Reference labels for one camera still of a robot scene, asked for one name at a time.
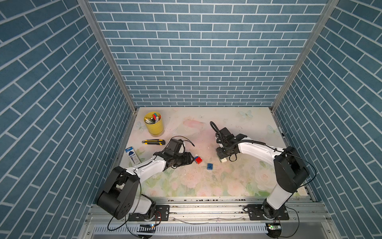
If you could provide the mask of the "yellow black utility knife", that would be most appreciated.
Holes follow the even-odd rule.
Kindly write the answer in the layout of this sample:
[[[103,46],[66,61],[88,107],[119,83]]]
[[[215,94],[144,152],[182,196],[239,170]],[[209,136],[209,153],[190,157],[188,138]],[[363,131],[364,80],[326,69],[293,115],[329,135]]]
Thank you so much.
[[[142,141],[143,144],[147,145],[165,145],[166,142],[163,139],[149,139]]]

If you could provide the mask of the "blue white small box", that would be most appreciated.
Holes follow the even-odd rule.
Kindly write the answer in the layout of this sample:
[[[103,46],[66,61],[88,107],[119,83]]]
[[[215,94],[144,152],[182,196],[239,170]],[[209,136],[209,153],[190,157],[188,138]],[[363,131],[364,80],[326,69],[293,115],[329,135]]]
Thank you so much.
[[[138,164],[141,163],[138,155],[136,154],[136,152],[135,152],[135,150],[134,150],[134,148],[132,146],[126,148],[125,152],[126,152],[126,154],[128,156],[128,159],[130,160],[130,162],[131,162],[131,164],[133,166],[138,165]]]

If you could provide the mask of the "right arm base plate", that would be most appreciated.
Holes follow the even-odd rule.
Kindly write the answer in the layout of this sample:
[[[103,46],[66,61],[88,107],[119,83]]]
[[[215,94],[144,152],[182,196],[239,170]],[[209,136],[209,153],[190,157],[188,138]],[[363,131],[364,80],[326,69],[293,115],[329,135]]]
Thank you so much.
[[[289,220],[289,215],[285,206],[275,210],[272,207],[263,204],[249,204],[244,206],[243,211],[249,215],[251,221]]]

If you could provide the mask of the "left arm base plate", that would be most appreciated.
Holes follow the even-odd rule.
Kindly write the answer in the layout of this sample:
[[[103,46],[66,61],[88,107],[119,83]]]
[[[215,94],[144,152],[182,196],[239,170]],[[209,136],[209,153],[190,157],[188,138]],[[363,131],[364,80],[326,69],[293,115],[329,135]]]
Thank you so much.
[[[146,214],[130,214],[128,217],[129,222],[159,222],[168,221],[170,206],[169,205],[156,205],[150,208]]]

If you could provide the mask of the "yellow pen cup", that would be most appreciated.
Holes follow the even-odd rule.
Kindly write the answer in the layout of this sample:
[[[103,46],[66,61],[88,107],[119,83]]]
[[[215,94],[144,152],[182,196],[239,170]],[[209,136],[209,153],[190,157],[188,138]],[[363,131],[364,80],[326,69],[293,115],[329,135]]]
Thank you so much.
[[[161,136],[164,133],[163,120],[159,112],[149,112],[145,115],[144,122],[152,136]]]

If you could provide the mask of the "aluminium mounting rail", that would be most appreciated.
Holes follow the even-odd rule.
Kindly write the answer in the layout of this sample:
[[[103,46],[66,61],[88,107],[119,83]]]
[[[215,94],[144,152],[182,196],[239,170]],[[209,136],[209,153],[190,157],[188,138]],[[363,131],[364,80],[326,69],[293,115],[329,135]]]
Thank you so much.
[[[261,200],[253,198],[164,198],[157,199],[156,212],[146,221],[138,215],[121,220],[92,205],[79,238],[118,235],[194,236],[219,234],[268,234],[282,239],[339,238],[332,218],[321,202],[291,199],[276,219],[261,211]]]

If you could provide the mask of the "floral table mat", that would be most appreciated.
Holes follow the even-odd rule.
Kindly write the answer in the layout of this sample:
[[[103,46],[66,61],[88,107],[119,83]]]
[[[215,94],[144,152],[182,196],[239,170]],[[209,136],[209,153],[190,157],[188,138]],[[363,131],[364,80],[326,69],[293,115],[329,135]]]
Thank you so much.
[[[182,138],[186,150],[198,155],[200,164],[169,168],[142,183],[141,192],[149,197],[249,196],[265,198],[276,184],[273,164],[246,154],[221,162],[218,144],[210,123],[227,128],[232,134],[245,134],[269,146],[284,148],[285,142],[268,108],[187,107],[156,108],[162,116],[161,139]],[[208,170],[208,163],[213,170]]]

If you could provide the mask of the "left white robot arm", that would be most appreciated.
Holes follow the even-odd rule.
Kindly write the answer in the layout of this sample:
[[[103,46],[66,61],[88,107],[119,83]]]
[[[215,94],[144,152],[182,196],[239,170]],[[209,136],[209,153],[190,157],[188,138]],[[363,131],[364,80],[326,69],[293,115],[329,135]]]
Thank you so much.
[[[117,220],[128,214],[140,214],[145,219],[150,219],[154,215],[156,202],[142,193],[137,193],[142,190],[142,183],[168,168],[175,169],[193,162],[194,157],[190,152],[156,152],[150,160],[136,166],[117,166],[101,188],[96,204]]]

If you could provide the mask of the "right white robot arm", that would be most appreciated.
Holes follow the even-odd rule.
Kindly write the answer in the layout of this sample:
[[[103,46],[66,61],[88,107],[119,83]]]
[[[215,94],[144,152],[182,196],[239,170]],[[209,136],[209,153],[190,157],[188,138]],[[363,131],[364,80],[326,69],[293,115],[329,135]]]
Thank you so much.
[[[276,148],[263,142],[242,139],[217,139],[216,149],[219,159],[229,159],[239,153],[258,158],[268,164],[273,164],[276,175],[276,185],[262,206],[263,215],[268,219],[276,218],[285,202],[303,185],[310,172],[305,162],[294,153],[294,148]]]

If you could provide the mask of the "red lego brick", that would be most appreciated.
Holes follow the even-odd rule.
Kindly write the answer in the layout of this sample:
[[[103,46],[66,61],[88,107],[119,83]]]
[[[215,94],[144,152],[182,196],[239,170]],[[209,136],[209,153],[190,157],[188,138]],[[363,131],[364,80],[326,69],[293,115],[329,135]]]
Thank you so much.
[[[200,157],[198,157],[196,160],[194,160],[197,164],[200,164],[203,160],[200,158]]]

